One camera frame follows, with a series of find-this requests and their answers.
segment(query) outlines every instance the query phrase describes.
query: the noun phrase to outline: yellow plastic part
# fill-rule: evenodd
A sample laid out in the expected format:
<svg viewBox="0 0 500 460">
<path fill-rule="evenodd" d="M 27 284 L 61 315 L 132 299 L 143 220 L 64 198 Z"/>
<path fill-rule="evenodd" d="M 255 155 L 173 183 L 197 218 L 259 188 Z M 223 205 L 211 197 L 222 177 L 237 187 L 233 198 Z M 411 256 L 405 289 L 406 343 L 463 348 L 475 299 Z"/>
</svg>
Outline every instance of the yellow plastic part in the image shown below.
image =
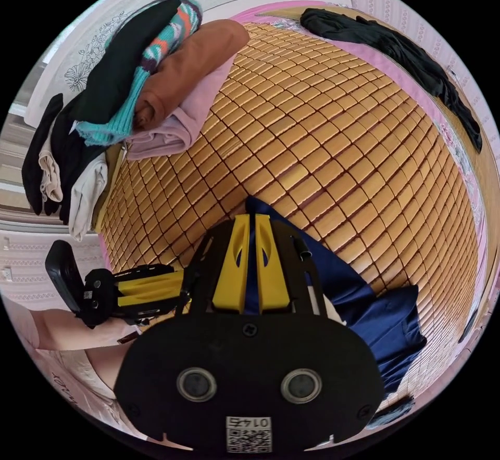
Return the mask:
<svg viewBox="0 0 500 460">
<path fill-rule="evenodd" d="M 212 299 L 214 308 L 243 314 L 245 308 L 246 277 L 248 272 L 248 246 L 250 242 L 250 216 L 237 215 L 231 240 Z"/>
<path fill-rule="evenodd" d="M 268 215 L 255 216 L 255 245 L 260 313 L 286 309 L 290 304 L 290 297 Z M 267 264 L 264 263 L 263 252 L 266 254 Z"/>
<path fill-rule="evenodd" d="M 150 278 L 119 282 L 118 290 L 124 297 L 118 297 L 118 305 L 136 305 L 178 297 L 183 277 L 184 271 L 175 271 Z"/>
</svg>

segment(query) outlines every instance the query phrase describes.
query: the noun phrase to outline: teal knit sweater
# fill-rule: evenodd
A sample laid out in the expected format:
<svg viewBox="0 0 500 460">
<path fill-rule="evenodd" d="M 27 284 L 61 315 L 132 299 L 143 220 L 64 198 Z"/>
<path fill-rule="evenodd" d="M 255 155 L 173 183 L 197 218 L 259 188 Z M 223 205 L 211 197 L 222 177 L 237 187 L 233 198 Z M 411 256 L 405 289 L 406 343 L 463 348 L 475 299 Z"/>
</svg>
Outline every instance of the teal knit sweater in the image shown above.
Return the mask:
<svg viewBox="0 0 500 460">
<path fill-rule="evenodd" d="M 105 124 L 76 123 L 75 129 L 85 139 L 87 146 L 111 146 L 132 134 L 135 103 L 144 82 L 156 71 L 160 61 L 175 51 L 187 37 L 199 28 L 202 22 L 202 10 L 198 2 L 194 0 L 180 1 L 181 5 L 177 9 L 177 14 L 144 51 L 141 63 L 135 69 L 129 97 L 113 118 Z"/>
</svg>

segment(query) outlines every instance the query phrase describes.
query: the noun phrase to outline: blue cloth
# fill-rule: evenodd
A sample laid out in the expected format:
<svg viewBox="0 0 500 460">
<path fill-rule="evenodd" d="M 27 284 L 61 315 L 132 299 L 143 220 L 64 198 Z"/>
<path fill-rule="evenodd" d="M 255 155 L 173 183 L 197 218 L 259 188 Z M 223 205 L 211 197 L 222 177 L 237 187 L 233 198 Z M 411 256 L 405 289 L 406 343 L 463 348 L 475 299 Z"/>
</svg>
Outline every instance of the blue cloth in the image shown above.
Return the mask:
<svg viewBox="0 0 500 460">
<path fill-rule="evenodd" d="M 318 270 L 323 293 L 347 326 L 370 347 L 386 393 L 395 392 L 410 365 L 425 347 L 417 311 L 418 286 L 389 290 L 377 297 L 354 269 L 309 235 L 293 226 L 269 205 L 248 197 L 246 212 L 265 214 L 296 229 L 307 244 Z M 252 219 L 245 313 L 259 313 L 255 227 Z"/>
<path fill-rule="evenodd" d="M 377 427 L 390 424 L 394 420 L 408 415 L 414 404 L 415 400 L 413 399 L 413 396 L 405 396 L 391 406 L 388 406 L 382 411 L 375 413 L 366 428 L 376 429 Z"/>
</svg>

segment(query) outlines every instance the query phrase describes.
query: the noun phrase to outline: screw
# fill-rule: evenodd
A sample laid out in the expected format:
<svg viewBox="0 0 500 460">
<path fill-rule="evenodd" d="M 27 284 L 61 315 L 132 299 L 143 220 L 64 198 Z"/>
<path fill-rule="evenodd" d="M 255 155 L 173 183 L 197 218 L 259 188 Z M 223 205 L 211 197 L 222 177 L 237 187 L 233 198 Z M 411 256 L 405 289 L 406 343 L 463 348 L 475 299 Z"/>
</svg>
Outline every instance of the screw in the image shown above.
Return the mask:
<svg viewBox="0 0 500 460">
<path fill-rule="evenodd" d="M 358 419 L 365 420 L 371 414 L 371 406 L 369 404 L 363 406 L 358 412 Z"/>
<path fill-rule="evenodd" d="M 243 325 L 243 335 L 247 337 L 254 337 L 257 335 L 257 326 L 253 323 L 246 323 Z"/>
</svg>

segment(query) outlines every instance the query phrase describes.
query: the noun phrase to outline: brown garment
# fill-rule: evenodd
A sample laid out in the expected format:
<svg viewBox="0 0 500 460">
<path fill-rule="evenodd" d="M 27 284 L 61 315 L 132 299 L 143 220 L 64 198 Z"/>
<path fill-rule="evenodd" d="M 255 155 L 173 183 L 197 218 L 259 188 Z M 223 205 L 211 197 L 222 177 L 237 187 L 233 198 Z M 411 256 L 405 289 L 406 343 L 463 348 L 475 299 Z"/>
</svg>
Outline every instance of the brown garment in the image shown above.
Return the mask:
<svg viewBox="0 0 500 460">
<path fill-rule="evenodd" d="M 134 130 L 157 128 L 198 82 L 222 66 L 250 40 L 236 21 L 221 19 L 200 26 L 174 53 L 164 58 L 135 103 Z"/>
</svg>

